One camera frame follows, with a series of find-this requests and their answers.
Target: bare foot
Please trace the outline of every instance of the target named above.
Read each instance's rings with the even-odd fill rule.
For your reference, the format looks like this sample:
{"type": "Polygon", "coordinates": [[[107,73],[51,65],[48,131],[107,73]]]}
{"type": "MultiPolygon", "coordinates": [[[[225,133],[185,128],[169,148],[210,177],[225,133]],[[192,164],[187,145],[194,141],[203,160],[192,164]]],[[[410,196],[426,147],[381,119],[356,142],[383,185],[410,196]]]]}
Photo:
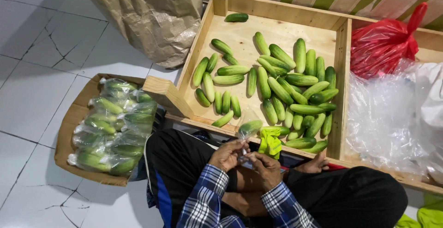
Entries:
{"type": "Polygon", "coordinates": [[[325,160],[325,157],[326,157],[326,150],[317,154],[311,161],[304,163],[298,167],[295,167],[294,169],[302,173],[310,173],[310,174],[321,173],[322,170],[329,170],[329,167],[327,166],[329,161],[325,160]]]}

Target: blue plaid sleeve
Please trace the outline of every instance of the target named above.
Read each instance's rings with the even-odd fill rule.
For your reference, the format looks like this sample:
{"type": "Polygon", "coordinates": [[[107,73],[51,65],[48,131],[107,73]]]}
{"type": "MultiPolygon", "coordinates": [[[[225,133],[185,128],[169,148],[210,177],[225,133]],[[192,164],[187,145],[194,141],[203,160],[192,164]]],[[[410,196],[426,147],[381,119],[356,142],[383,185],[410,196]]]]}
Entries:
{"type": "Polygon", "coordinates": [[[318,223],[296,201],[286,184],[280,182],[261,197],[275,228],[319,228],[318,223]]]}
{"type": "Polygon", "coordinates": [[[177,227],[244,228],[237,216],[220,220],[220,202],[228,180],[225,172],[207,164],[183,206],[177,227]]]}

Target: hand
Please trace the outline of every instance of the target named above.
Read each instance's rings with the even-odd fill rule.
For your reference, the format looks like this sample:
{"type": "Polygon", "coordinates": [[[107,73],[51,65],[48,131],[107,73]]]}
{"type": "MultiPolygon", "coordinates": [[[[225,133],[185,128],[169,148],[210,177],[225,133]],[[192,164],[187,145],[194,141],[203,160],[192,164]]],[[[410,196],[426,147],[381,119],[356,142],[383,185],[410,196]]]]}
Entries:
{"type": "Polygon", "coordinates": [[[260,174],[263,189],[266,192],[281,182],[280,163],[277,160],[258,152],[246,154],[245,157],[249,158],[254,165],[254,170],[260,174]]]}
{"type": "Polygon", "coordinates": [[[241,149],[250,152],[248,142],[240,142],[239,140],[227,142],[219,147],[211,156],[209,164],[220,168],[225,173],[241,164],[238,158],[243,155],[241,149]]]}

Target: cardboard box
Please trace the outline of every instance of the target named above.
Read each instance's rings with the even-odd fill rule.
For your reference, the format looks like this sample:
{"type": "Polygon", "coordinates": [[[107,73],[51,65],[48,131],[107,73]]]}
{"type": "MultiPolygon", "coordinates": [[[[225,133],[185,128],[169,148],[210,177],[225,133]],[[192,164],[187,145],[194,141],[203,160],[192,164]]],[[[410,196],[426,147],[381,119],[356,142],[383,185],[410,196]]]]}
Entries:
{"type": "Polygon", "coordinates": [[[57,146],[55,148],[54,161],[55,164],[66,171],[69,171],[75,175],[83,177],[88,180],[96,181],[102,184],[113,185],[113,186],[126,186],[129,178],[121,177],[121,176],[112,176],[106,173],[94,173],[84,171],[76,166],[71,166],[66,161],[68,159],[69,154],[73,154],[76,150],[76,147],[72,143],[72,135],[74,133],[75,127],[83,120],[85,115],[89,112],[90,108],[88,107],[88,102],[94,96],[100,94],[102,89],[102,84],[100,84],[101,78],[119,78],[125,80],[127,82],[135,83],[138,85],[143,85],[145,79],[138,77],[127,77],[113,74],[102,74],[99,73],[95,75],[74,102],[69,107],[68,111],[63,118],[62,124],[58,131],[57,138],[57,146]]]}

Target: stack of plastic bags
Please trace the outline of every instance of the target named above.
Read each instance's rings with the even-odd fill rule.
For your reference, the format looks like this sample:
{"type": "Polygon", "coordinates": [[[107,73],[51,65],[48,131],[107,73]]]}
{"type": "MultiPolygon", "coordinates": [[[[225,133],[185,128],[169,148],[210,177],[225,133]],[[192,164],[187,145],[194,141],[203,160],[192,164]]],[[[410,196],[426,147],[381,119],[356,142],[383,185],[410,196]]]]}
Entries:
{"type": "Polygon", "coordinates": [[[130,176],[152,131],[157,103],[133,83],[102,78],[103,89],[74,130],[68,163],[87,171],[130,176]]]}

